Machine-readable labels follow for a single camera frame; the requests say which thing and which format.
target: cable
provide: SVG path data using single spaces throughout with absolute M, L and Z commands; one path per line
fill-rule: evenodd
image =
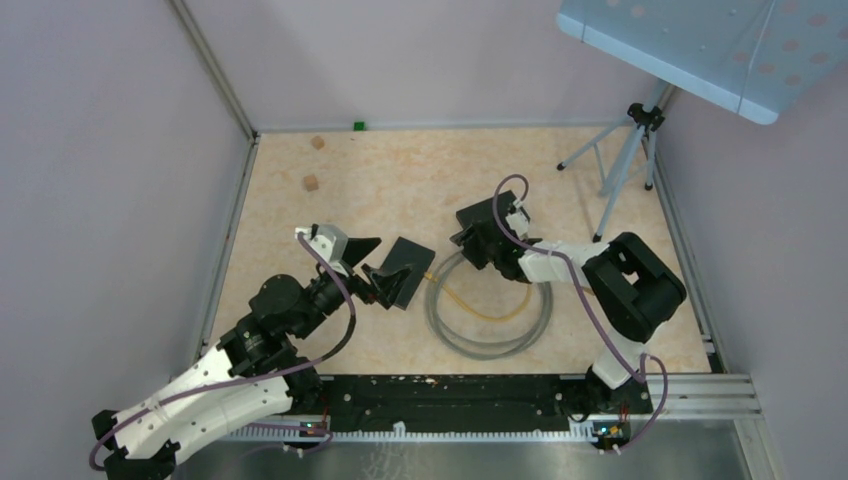
M 663 408 L 665 408 L 665 401 L 668 400 L 668 371 L 666 371 L 666 369 L 665 369 L 665 364 L 662 363 L 662 360 L 660 360 L 659 358 L 657 358 L 657 357 L 655 357 L 655 356 L 653 356 L 649 353 L 643 353 L 642 356 L 639 359 L 640 360 L 640 367 L 641 367 L 643 372 L 645 371 L 645 360 L 647 358 L 650 358 L 651 360 L 656 362 L 656 364 L 659 365 L 659 367 L 660 367 L 660 372 L 662 372 L 662 376 L 663 376 L 663 393 L 662 393 L 662 396 L 660 397 L 659 405 L 657 405 L 657 408 L 654 409 L 654 413 L 651 414 L 651 418 L 649 418 L 648 421 L 645 422 L 645 425 L 641 429 L 639 429 L 639 431 L 636 433 L 636 435 L 633 435 L 630 438 L 630 441 L 627 442 L 624 446 L 616 447 L 616 450 L 618 451 L 619 454 L 621 454 L 625 450 L 632 448 L 633 444 L 635 444 L 640 438 L 642 438 L 644 436 L 645 432 L 647 432 L 648 429 L 651 428 L 651 426 L 654 424 L 654 422 L 656 422 L 657 417 L 660 416 L 660 414 L 663 411 Z
M 296 365 L 294 367 L 286 368 L 283 370 L 277 370 L 275 372 L 266 373 L 264 375 L 258 375 L 256 377 L 237 378 L 234 380 L 228 380 L 226 382 L 213 383 L 211 385 L 203 385 L 197 388 L 192 388 L 184 392 L 171 395 L 170 397 L 167 397 L 164 400 L 161 400 L 159 402 L 160 407 L 164 407 L 166 405 L 176 402 L 177 400 L 182 400 L 184 398 L 191 397 L 193 395 L 198 395 L 201 393 L 220 390 L 222 388 L 238 387 L 241 385 L 248 385 L 251 383 L 261 382 L 263 380 L 268 380 L 271 378 L 291 375 L 292 373 L 299 372 L 301 370 L 306 370 L 307 368 L 314 367 L 315 365 L 326 361 L 330 357 L 339 353 L 345 347 L 345 345 L 347 345 L 348 341 L 350 341 L 350 338 L 353 336 L 353 331 L 356 327 L 356 307 L 353 304 L 353 299 L 351 298 L 350 293 L 348 293 L 344 282 L 342 282 L 338 274 L 333 271 L 332 267 L 330 267 L 330 265 L 323 258 L 321 258 L 321 256 L 318 255 L 318 253 L 313 250 L 311 246 L 309 246 L 309 242 L 306 241 L 303 236 L 303 233 L 297 234 L 297 241 L 307 251 L 307 253 L 309 253 L 309 255 L 312 256 L 312 258 L 314 258 L 321 265 L 321 267 L 323 267 L 324 270 L 326 270 L 326 272 L 330 275 L 330 278 L 333 280 L 333 282 L 335 282 L 336 286 L 339 288 L 339 291 L 342 293 L 342 296 L 344 297 L 345 302 L 347 302 L 347 306 L 350 309 L 350 319 L 348 321 L 347 330 L 345 331 L 345 334 L 339 341 L 339 343 L 337 343 L 336 346 L 333 347 L 329 352 L 316 358 L 315 360 L 310 360 L 306 363 L 301 363 L 300 365 Z M 94 448 L 92 448 L 91 452 L 88 454 L 88 466 L 91 467 L 92 470 L 98 472 L 105 471 L 106 469 L 102 465 L 99 465 L 97 463 L 97 452 L 100 451 L 100 449 L 103 448 L 103 445 L 105 445 L 106 442 L 111 440 L 112 437 L 115 436 L 115 434 L 117 434 L 118 432 L 126 428 L 128 425 L 132 424 L 133 422 L 142 418 L 150 412 L 150 408 L 142 408 L 138 412 L 130 415 L 123 422 L 120 422 L 114 427 L 112 427 L 111 430 L 109 430 L 108 432 L 106 432 L 105 435 L 100 437 L 97 443 L 94 444 Z
M 430 272 L 424 272 L 424 278 L 426 278 L 427 280 L 430 280 L 431 282 L 438 282 L 439 281 L 439 279 L 434 277 L 433 274 L 430 273 Z M 533 287 L 531 285 L 527 285 L 527 293 L 524 294 L 524 300 L 521 301 L 521 304 L 518 305 L 518 307 L 516 307 L 515 310 L 507 313 L 506 315 L 501 315 L 499 317 L 493 317 L 493 316 L 490 316 L 490 315 L 486 315 L 485 313 L 480 313 L 477 310 L 475 310 L 474 307 L 465 303 L 465 300 L 463 300 L 462 297 L 459 296 L 459 294 L 454 292 L 450 287 L 448 287 L 444 283 L 442 284 L 442 290 L 444 290 L 445 293 L 447 293 L 448 296 L 450 296 L 453 299 L 453 301 L 456 302 L 456 304 L 459 305 L 460 308 L 462 308 L 466 312 L 470 313 L 471 315 L 474 315 L 475 317 L 479 318 L 480 320 L 483 320 L 483 321 L 486 321 L 486 322 L 495 322 L 495 323 L 508 322 L 508 321 L 512 320 L 513 318 L 515 318 L 516 316 L 518 316 L 519 313 L 521 313 L 522 311 L 524 311 L 525 308 L 527 308 L 527 305 L 530 304 L 530 297 L 533 296 Z
M 236 464 L 238 464 L 239 462 L 241 462 L 245 458 L 247 458 L 247 457 L 249 457 L 249 456 L 251 456 L 255 453 L 259 453 L 259 452 L 262 452 L 262 451 L 265 451 L 265 450 L 277 450 L 277 449 L 279 449 L 279 450 L 283 450 L 284 452 L 291 452 L 292 450 L 294 450 L 294 452 L 298 453 L 298 455 L 301 455 L 301 454 L 302 455 L 308 455 L 310 453 L 320 452 L 321 450 L 327 448 L 327 446 L 333 440 L 333 432 L 326 430 L 326 429 L 323 429 L 323 428 L 301 427 L 301 426 L 297 426 L 297 425 L 276 425 L 276 424 L 273 424 L 273 423 L 251 423 L 251 424 L 248 425 L 248 427 L 271 428 L 271 429 L 274 429 L 274 430 L 290 430 L 290 431 L 295 431 L 295 432 L 322 433 L 325 436 L 327 436 L 327 439 L 324 440 L 323 442 L 320 442 L 318 445 L 315 445 L 312 448 L 307 448 L 306 450 L 299 449 L 299 448 L 298 449 L 291 449 L 291 448 L 289 448 L 288 445 L 285 445 L 285 444 L 279 445 L 277 443 L 265 444 L 265 445 L 260 445 L 260 446 L 255 447 L 255 448 L 251 448 L 250 450 L 242 453 L 235 460 L 233 460 L 232 462 L 230 462 L 226 466 L 224 466 L 224 468 L 222 468 L 218 472 L 218 474 L 215 476 L 215 479 L 221 478 L 222 475 L 229 472 L 234 466 L 236 466 Z
M 630 366 L 627 360 L 624 359 L 624 356 L 621 354 L 621 352 L 618 351 L 618 348 L 616 348 L 615 344 L 612 343 L 612 339 L 609 338 L 607 332 L 604 331 L 604 327 L 601 325 L 600 320 L 598 320 L 598 317 L 592 310 L 592 306 L 589 304 L 589 299 L 586 298 L 586 293 L 583 292 L 582 288 L 580 288 L 580 280 L 577 278 L 577 272 L 574 270 L 574 264 L 571 262 L 571 259 L 568 258 L 568 256 L 562 252 L 558 252 L 556 250 L 545 250 L 544 248 L 535 247 L 528 243 L 522 242 L 521 240 L 516 238 L 509 231 L 509 229 L 504 226 L 503 221 L 501 221 L 500 214 L 498 213 L 498 195 L 500 195 L 501 189 L 504 185 L 506 185 L 506 182 L 514 178 L 517 178 L 521 180 L 522 183 L 524 183 L 524 193 L 521 195 L 522 201 L 527 198 L 527 193 L 530 191 L 530 182 L 527 180 L 527 177 L 521 175 L 520 173 L 513 173 L 512 175 L 508 175 L 506 178 L 501 180 L 501 183 L 499 183 L 497 188 L 495 188 L 495 195 L 492 197 L 492 213 L 494 214 L 495 223 L 498 224 L 498 228 L 500 228 L 501 232 L 504 234 L 504 236 L 506 236 L 506 238 L 508 238 L 512 243 L 518 245 L 519 247 L 524 248 L 526 250 L 530 250 L 531 252 L 541 253 L 542 255 L 553 255 L 554 257 L 560 258 L 565 262 L 565 265 L 568 267 L 568 273 L 571 274 L 571 281 L 572 283 L 574 283 L 574 289 L 577 291 L 577 296 L 580 298 L 580 303 L 583 304 L 583 309 L 585 309 L 586 314 L 589 315 L 589 320 L 592 321 L 592 324 L 595 326 L 595 330 L 598 331 L 598 335 L 600 335 L 601 340 L 604 341 L 604 345 L 607 346 L 607 348 L 610 350 L 615 359 L 618 360 L 618 363 L 621 364 L 621 366 L 627 371 L 627 373 L 631 377 L 635 378 L 636 381 L 639 383 L 645 383 L 644 374 L 640 374 L 639 372 L 634 370 L 633 367 Z
M 536 343 L 551 320 L 551 313 L 553 311 L 553 294 L 550 284 L 540 283 L 537 285 L 542 298 L 542 311 L 539 314 L 539 318 L 527 332 L 519 335 L 518 337 L 498 342 L 472 340 L 470 338 L 463 337 L 451 329 L 439 315 L 438 308 L 439 295 L 443 290 L 447 277 L 454 268 L 463 262 L 463 260 L 464 257 L 462 256 L 462 252 L 456 252 L 448 257 L 433 273 L 433 276 L 437 278 L 436 282 L 431 282 L 427 285 L 424 313 L 427 318 L 427 324 L 430 326 L 430 330 L 432 330 L 436 337 L 448 348 L 473 360 L 495 360 L 498 358 L 505 358 L 530 348 L 530 346 Z M 480 352 L 468 349 L 464 345 L 460 344 L 460 342 L 473 346 L 478 350 L 506 350 L 494 353 Z

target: light purple wall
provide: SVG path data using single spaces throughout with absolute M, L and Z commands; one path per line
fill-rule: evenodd
M 844 478 L 848 65 L 774 125 L 683 95 L 661 153 L 726 360 L 750 372 L 790 478 Z
M 561 0 L 187 3 L 259 130 L 607 120 L 651 84 Z
M 0 478 L 187 360 L 246 141 L 161 0 L 0 7 Z

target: coiled hose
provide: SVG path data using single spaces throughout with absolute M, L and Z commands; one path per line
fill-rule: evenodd
M 450 276 L 451 271 L 460 265 L 465 258 L 462 252 L 456 252 L 442 262 L 433 272 L 435 281 L 427 285 L 424 302 L 424 313 L 427 324 L 433 334 L 441 340 L 448 348 L 456 353 L 473 360 L 496 360 L 506 358 L 523 352 L 530 348 L 542 336 L 551 321 L 553 311 L 553 293 L 549 283 L 539 283 L 537 288 L 542 298 L 542 311 L 539 318 L 533 323 L 527 332 L 518 337 L 496 342 L 484 342 L 463 337 L 450 328 L 439 315 L 439 297 L 442 288 Z

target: small cube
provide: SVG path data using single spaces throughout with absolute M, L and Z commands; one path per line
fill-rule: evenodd
M 305 188 L 307 192 L 318 190 L 318 179 L 315 178 L 315 175 L 307 175 L 303 177 L 303 188 Z
M 312 148 L 314 148 L 315 150 L 321 150 L 322 148 L 324 148 L 324 139 L 321 138 L 320 135 L 315 135 L 314 137 L 312 137 L 312 140 L 310 140 L 309 143 L 312 144 Z

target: robotic arm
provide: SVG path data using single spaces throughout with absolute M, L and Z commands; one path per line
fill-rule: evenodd
M 528 249 L 505 236 L 495 221 L 492 205 L 501 224 Z M 567 264 L 549 252 L 566 256 L 576 270 L 579 287 L 593 293 L 609 319 L 607 333 L 616 350 L 636 371 L 645 344 L 686 299 L 683 283 L 633 233 L 622 233 L 609 243 L 568 245 L 528 238 L 530 217 L 511 191 L 457 212 L 463 230 L 451 241 L 476 268 L 492 263 L 504 278 L 537 282 L 573 282 Z M 590 382 L 615 390 L 630 374 L 607 348 L 587 372 Z
M 227 433 L 317 400 L 321 380 L 314 365 L 341 350 L 356 320 L 352 311 L 345 338 L 327 355 L 311 362 L 297 356 L 289 336 L 306 338 L 346 301 L 326 267 L 348 292 L 386 309 L 410 270 L 386 273 L 363 265 L 366 281 L 352 267 L 380 244 L 379 238 L 348 238 L 332 225 L 298 228 L 296 237 L 321 258 L 318 276 L 306 287 L 289 275 L 269 278 L 249 301 L 251 312 L 182 375 L 133 407 L 97 414 L 95 435 L 112 453 L 100 467 L 92 452 L 93 467 L 105 470 L 110 480 L 164 479 Z M 215 386 L 221 383 L 235 385 Z

